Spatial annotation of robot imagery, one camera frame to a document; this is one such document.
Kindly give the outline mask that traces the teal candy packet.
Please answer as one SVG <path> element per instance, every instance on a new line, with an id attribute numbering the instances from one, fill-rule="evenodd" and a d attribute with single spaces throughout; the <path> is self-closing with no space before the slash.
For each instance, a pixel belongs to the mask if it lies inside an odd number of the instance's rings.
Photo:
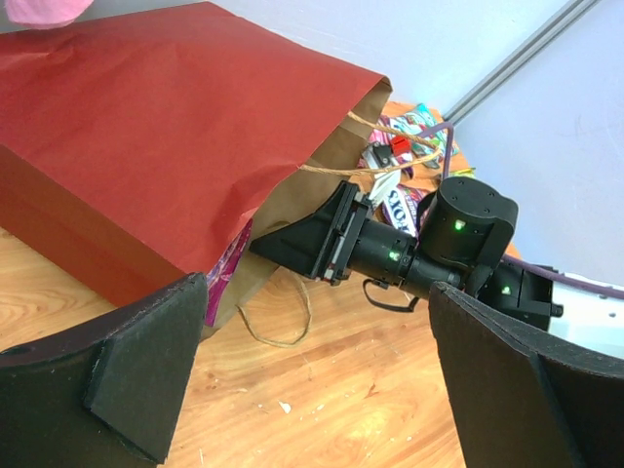
<path id="1" fill-rule="evenodd" d="M 425 163 L 429 169 L 443 168 L 459 151 L 454 141 L 454 126 L 445 122 L 436 110 L 424 103 L 418 104 L 397 118 L 397 121 L 401 123 L 404 132 L 425 138 L 441 150 L 442 154 L 437 159 Z"/>

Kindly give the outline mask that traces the red paper bag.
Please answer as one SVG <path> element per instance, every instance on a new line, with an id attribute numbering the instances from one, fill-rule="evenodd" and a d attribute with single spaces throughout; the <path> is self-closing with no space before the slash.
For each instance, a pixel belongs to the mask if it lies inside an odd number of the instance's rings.
<path id="1" fill-rule="evenodd" d="M 315 211 L 392 92 L 210 2 L 1 37 L 1 225 L 122 306 L 234 254 L 204 336 L 275 265 L 244 243 Z"/>

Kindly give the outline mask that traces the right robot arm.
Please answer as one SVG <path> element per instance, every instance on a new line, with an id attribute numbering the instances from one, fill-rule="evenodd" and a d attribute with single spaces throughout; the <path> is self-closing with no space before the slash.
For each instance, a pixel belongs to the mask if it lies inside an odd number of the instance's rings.
<path id="1" fill-rule="evenodd" d="M 410 313 L 436 282 L 551 335 L 613 357 L 623 355 L 623 289 L 509 257 L 515 201 L 471 177 L 444 179 L 417 205 L 415 235 L 373 217 L 373 201 L 341 182 L 313 214 L 252 241 L 250 250 L 308 279 L 333 286 L 351 272 L 365 286 L 397 288 Z"/>

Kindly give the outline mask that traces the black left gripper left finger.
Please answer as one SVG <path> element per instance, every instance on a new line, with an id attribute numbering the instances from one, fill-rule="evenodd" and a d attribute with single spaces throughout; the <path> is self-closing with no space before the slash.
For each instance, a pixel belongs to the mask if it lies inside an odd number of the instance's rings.
<path id="1" fill-rule="evenodd" d="M 157 467 L 170 452 L 208 305 L 189 274 L 1 353 L 4 467 Z"/>

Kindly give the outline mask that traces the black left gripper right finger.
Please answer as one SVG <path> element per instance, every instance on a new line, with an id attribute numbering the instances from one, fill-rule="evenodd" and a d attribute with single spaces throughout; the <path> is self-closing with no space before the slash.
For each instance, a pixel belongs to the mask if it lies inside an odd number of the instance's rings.
<path id="1" fill-rule="evenodd" d="M 443 283 L 429 318 L 469 467 L 620 467 L 623 362 Z"/>

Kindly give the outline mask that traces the purple candy packet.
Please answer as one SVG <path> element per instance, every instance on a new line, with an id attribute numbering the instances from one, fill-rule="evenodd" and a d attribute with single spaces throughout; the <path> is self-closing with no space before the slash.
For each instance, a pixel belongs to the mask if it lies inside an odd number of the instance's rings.
<path id="1" fill-rule="evenodd" d="M 393 153 L 398 157 L 401 165 L 393 168 L 393 170 L 400 170 L 401 173 L 408 178 L 414 176 L 414 156 L 412 152 L 412 144 L 414 140 L 409 136 L 409 133 L 404 132 L 399 127 L 393 125 L 393 120 L 385 115 L 381 115 L 376 122 L 370 122 L 366 119 L 360 119 L 359 123 L 364 125 L 369 131 L 368 142 L 366 147 L 374 142 L 379 141 L 382 144 L 388 144 L 392 147 Z M 361 157 L 358 163 L 358 168 L 365 175 L 370 173 L 385 173 L 390 172 L 390 169 L 380 170 L 366 170 L 363 168 Z"/>
<path id="2" fill-rule="evenodd" d="M 416 237 L 416 215 L 419 202 L 429 194 L 421 188 L 398 184 L 391 189 L 381 203 L 382 214 L 387 224 Z"/>
<path id="3" fill-rule="evenodd" d="M 208 305 L 205 325 L 213 327 L 217 318 L 217 309 L 225 288 L 230 283 L 232 276 L 240 262 L 245 247 L 249 242 L 253 227 L 253 221 L 249 220 L 244 228 L 238 233 L 213 269 L 207 274 Z"/>

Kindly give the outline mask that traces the green candy packet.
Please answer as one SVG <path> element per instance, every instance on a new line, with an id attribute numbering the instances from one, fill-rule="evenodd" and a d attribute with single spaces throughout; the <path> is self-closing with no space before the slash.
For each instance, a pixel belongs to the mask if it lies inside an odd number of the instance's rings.
<path id="1" fill-rule="evenodd" d="M 475 178 L 476 174 L 475 174 L 475 169 L 474 168 L 466 168 L 466 169 L 450 171 L 448 173 L 448 176 L 449 177 L 464 176 L 464 177 Z"/>

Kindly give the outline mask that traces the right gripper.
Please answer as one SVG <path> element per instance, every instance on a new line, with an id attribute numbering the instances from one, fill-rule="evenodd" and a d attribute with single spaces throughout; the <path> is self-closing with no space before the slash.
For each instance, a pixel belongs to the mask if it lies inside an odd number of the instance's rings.
<path id="1" fill-rule="evenodd" d="M 251 242 L 250 252 L 308 279 L 331 284 L 351 270 L 364 284 L 427 295 L 436 282 L 453 286 L 461 274 L 429 258 L 408 232 L 371 218 L 371 201 L 342 181 L 313 214 Z"/>

